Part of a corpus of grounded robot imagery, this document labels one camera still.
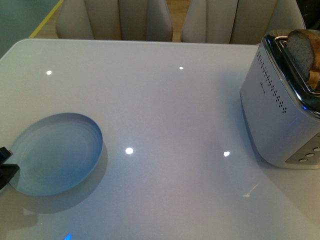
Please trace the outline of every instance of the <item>round plate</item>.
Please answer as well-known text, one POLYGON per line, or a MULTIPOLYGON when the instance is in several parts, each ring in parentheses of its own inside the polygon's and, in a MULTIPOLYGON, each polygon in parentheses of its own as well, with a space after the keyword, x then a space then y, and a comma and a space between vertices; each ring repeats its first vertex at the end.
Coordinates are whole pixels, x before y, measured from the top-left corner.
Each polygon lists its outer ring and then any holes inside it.
POLYGON ((28 127, 11 147, 8 164, 20 171, 10 181, 19 192, 48 196, 67 191, 94 169, 103 149, 98 125, 77 113, 60 113, 28 127))

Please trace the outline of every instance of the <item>toaster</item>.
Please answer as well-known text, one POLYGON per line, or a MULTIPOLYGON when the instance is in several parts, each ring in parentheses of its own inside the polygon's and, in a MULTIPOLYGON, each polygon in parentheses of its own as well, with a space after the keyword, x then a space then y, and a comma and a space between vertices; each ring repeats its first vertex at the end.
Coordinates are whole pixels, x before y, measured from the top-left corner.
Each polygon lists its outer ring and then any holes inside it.
POLYGON ((247 131, 261 157, 290 169, 320 168, 320 91, 307 86, 286 50, 267 34, 240 89, 247 131))

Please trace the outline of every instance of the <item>white table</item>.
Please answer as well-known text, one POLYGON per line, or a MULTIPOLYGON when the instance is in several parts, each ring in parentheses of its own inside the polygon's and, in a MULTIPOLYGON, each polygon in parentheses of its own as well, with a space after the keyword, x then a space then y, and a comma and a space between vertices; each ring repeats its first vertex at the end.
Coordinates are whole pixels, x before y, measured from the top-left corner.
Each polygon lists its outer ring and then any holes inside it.
POLYGON ((34 197, 6 186, 0 239, 318 240, 320 171, 262 161, 247 134, 239 91, 256 50, 16 44, 0 60, 0 145, 10 148, 44 117, 74 112, 97 122, 105 147, 68 192, 34 197))

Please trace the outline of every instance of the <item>black object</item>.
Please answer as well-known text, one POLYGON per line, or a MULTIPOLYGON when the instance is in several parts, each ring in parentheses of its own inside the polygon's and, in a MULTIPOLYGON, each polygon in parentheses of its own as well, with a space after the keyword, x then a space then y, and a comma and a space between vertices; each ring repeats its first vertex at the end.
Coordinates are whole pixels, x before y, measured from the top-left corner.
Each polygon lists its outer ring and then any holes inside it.
POLYGON ((6 186, 20 169, 17 164, 3 164, 12 156, 12 152, 4 146, 0 147, 0 190, 6 186))
POLYGON ((296 0, 306 29, 320 30, 320 0, 296 0))

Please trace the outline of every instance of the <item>chair backrest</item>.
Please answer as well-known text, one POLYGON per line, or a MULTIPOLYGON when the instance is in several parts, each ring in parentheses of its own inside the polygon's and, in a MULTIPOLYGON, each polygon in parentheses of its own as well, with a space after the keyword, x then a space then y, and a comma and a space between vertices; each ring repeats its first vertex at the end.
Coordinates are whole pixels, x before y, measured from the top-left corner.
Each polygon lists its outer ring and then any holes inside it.
POLYGON ((172 41, 166 0, 64 0, 56 20, 62 39, 172 41))
POLYGON ((258 44, 276 29, 305 29, 296 0, 191 0, 181 41, 258 44))

